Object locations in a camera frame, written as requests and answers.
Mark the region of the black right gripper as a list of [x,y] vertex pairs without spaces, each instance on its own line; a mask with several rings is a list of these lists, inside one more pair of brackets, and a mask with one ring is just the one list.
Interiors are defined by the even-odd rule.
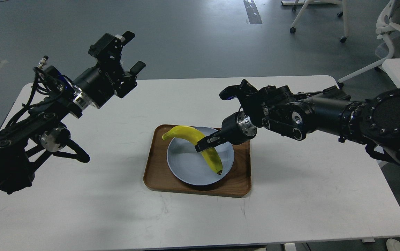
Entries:
[[195,150],[200,153],[227,142],[240,145],[253,139],[256,135],[257,127],[251,122],[248,115],[233,113],[222,121],[221,130],[198,140]]

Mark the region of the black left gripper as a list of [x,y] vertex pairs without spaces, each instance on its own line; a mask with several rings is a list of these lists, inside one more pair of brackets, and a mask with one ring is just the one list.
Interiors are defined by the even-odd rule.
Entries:
[[126,72],[121,64],[122,49],[134,37],[135,34],[131,31],[122,35],[105,33],[90,46],[88,54],[97,62],[79,75],[73,83],[95,108],[104,106],[115,95],[115,89],[117,97],[124,98],[137,86],[137,76],[146,64],[138,61]]

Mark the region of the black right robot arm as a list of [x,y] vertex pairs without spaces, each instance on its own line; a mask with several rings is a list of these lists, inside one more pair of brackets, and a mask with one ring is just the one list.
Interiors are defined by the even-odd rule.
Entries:
[[221,130],[198,140],[197,152],[224,143],[240,145],[253,139],[258,128],[297,141],[322,131],[338,136],[341,143],[365,145],[371,158],[400,166],[400,88],[352,101],[338,86],[294,94],[288,86],[258,90],[244,79],[219,96],[238,99],[241,110],[225,118]]

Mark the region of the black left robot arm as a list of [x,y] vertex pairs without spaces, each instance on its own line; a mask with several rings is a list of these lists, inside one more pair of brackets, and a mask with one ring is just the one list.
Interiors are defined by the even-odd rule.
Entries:
[[34,67],[28,101],[0,130],[0,190],[7,194],[31,187],[37,169],[50,157],[76,159],[87,163],[90,156],[71,139],[62,123],[67,115],[76,118],[88,106],[101,108],[112,96],[124,98],[137,86],[137,75],[145,68],[138,61],[129,70],[121,63],[123,47],[135,34],[104,34],[90,46],[96,59],[93,67],[75,80],[46,67],[48,56]]

